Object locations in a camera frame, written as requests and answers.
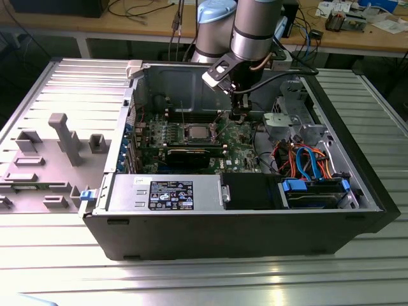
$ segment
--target blue latch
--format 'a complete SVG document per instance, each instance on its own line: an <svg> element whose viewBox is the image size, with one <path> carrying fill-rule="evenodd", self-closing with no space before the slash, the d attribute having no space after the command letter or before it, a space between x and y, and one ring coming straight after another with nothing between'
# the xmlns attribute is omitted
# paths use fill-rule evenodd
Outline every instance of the blue latch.
<svg viewBox="0 0 408 306"><path fill-rule="evenodd" d="M81 191L79 198L81 199L81 201L95 201L98 198L98 190L89 189Z"/></svg>
<svg viewBox="0 0 408 306"><path fill-rule="evenodd" d="M282 186L284 191L307 191L307 185L303 180L285 180Z"/></svg>
<svg viewBox="0 0 408 306"><path fill-rule="evenodd" d="M350 184L347 180L342 180L342 185L346 191L350 190Z"/></svg>

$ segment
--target side panel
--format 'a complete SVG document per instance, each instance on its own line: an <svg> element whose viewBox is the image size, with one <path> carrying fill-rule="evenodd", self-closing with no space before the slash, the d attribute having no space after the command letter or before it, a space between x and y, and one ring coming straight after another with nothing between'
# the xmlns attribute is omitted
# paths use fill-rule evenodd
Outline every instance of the side panel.
<svg viewBox="0 0 408 306"><path fill-rule="evenodd" d="M88 216L84 222L112 260L244 258L333 254L383 214Z"/></svg>

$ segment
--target electronic device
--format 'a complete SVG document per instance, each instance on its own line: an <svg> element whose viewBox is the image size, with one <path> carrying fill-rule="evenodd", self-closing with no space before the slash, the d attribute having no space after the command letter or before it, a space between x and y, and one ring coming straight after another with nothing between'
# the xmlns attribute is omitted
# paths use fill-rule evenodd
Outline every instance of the electronic device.
<svg viewBox="0 0 408 306"><path fill-rule="evenodd" d="M298 13L299 2L297 0L284 0L283 8L283 15L288 18L288 22L286 23L282 37L288 38L291 35L293 22L295 22L296 14Z"/></svg>
<svg viewBox="0 0 408 306"><path fill-rule="evenodd" d="M109 258L332 254L399 215L314 76L254 91L235 120L207 69L129 63L131 102L80 208Z"/></svg>
<svg viewBox="0 0 408 306"><path fill-rule="evenodd" d="M76 15L99 18L109 0L10 0L17 13Z"/></svg>

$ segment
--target warning label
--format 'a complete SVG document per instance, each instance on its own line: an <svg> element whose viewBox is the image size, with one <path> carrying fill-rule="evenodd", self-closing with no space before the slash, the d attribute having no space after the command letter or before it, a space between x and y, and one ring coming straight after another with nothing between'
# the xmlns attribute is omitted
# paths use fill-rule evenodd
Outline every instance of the warning label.
<svg viewBox="0 0 408 306"><path fill-rule="evenodd" d="M151 210L192 210L193 182L150 183L149 209Z"/></svg>

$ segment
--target floor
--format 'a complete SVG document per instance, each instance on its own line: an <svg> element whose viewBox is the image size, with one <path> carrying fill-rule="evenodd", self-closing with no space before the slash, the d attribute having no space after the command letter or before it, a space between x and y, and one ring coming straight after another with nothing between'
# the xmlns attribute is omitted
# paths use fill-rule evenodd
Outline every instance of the floor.
<svg viewBox="0 0 408 306"><path fill-rule="evenodd" d="M21 47L18 50L12 50L9 47L0 52L0 126L7 121L49 61L30 37L20 37L20 39ZM52 57L80 57L77 44L71 38L35 36L35 40L44 46ZM167 60L166 43L133 41L130 45L131 48L125 41L90 40L95 58ZM0 39L1 47L6 46ZM350 55L333 55L326 67L347 69L353 60L354 57ZM323 65L321 62L315 61L317 66ZM379 92L384 93L393 78L397 64L394 59L365 57L358 59L353 64L353 68L361 70ZM408 73L402 76L388 96L389 103L404 120L408 119L408 109L404 108L404 103L408 102L407 84Z"/></svg>

